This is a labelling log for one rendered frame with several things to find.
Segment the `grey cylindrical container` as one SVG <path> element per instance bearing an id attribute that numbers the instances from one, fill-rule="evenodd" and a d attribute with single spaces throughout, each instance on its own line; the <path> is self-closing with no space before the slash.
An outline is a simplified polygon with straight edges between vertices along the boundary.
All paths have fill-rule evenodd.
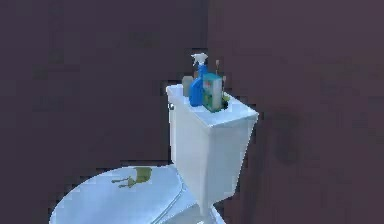
<path id="1" fill-rule="evenodd" d="M 183 96 L 188 97 L 190 95 L 190 86 L 194 78 L 192 76 L 184 76 L 182 78 L 182 86 L 183 86 Z"/>

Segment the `blue spray bottle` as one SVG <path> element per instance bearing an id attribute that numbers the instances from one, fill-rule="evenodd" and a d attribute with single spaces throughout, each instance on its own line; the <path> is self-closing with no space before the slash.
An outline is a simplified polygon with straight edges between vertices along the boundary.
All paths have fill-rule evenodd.
<path id="1" fill-rule="evenodd" d="M 197 66 L 197 77 L 193 80 L 189 90 L 189 102 L 192 107 L 202 105 L 203 98 L 203 77 L 207 73 L 207 65 L 205 64 L 208 55 L 205 53 L 195 53 L 191 57 Z"/>

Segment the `teal tissue box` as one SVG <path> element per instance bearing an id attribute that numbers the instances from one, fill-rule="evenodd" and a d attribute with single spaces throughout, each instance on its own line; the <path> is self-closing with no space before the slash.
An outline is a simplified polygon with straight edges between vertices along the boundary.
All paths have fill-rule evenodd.
<path id="1" fill-rule="evenodd" d="M 222 108 L 222 78 L 214 73 L 203 76 L 203 106 L 212 113 Z"/>

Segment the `small potted plant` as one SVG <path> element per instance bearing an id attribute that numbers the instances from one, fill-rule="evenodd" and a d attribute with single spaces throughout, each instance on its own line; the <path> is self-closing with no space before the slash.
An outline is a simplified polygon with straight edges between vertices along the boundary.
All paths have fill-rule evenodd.
<path id="1" fill-rule="evenodd" d="M 226 76 L 220 73 L 220 60 L 219 59 L 215 60 L 215 66 L 216 66 L 216 69 L 215 69 L 216 75 L 219 75 L 222 78 L 222 81 L 221 81 L 221 86 L 222 86 L 222 90 L 221 90 L 222 109 L 227 109 L 228 108 L 229 98 L 225 95 Z"/>

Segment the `white toilet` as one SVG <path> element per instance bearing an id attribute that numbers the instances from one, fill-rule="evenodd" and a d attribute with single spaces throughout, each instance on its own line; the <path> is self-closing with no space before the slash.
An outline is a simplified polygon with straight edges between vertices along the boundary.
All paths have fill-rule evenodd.
<path id="1" fill-rule="evenodd" d="M 96 175 L 63 197 L 48 224 L 227 224 L 214 204 L 235 193 L 258 113 L 234 97 L 216 113 L 192 107 L 181 84 L 166 92 L 172 163 L 133 186 L 141 166 Z"/>

